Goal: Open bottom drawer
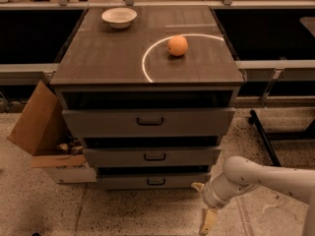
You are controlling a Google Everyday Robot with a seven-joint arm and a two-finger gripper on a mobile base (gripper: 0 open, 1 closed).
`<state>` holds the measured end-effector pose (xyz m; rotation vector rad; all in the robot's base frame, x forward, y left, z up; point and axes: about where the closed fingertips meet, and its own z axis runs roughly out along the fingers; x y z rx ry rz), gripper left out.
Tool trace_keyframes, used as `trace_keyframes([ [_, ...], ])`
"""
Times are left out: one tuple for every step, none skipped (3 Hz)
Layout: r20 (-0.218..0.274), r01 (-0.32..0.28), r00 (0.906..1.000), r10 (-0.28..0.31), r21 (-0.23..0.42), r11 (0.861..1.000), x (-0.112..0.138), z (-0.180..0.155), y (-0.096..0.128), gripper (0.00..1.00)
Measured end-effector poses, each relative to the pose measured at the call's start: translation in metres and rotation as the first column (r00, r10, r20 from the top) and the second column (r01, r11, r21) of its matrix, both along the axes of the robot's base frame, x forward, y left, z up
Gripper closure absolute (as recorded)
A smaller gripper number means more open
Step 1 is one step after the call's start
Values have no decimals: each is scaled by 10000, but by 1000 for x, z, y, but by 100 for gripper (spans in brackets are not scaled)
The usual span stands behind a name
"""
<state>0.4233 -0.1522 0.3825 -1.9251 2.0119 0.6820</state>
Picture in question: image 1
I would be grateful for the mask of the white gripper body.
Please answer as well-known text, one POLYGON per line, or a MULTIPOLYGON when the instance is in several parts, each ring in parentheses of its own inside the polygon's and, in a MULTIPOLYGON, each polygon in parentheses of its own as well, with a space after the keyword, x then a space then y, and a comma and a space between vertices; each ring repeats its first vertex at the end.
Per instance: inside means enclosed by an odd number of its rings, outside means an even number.
POLYGON ((231 199, 257 188, 258 186, 254 184, 237 183, 229 180, 221 173, 204 185, 201 195, 208 207, 221 209, 228 205, 231 199))

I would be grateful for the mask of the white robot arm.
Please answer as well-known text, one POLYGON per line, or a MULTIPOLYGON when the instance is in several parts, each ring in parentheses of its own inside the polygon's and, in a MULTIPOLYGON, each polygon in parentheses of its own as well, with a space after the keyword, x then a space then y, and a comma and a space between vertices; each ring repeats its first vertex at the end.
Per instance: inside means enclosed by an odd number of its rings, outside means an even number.
POLYGON ((315 236, 315 171, 266 166, 242 156, 229 157, 222 172, 206 184, 192 183, 207 205, 199 235, 206 236, 218 219, 218 210, 237 196, 264 186, 308 204, 302 236, 315 236))

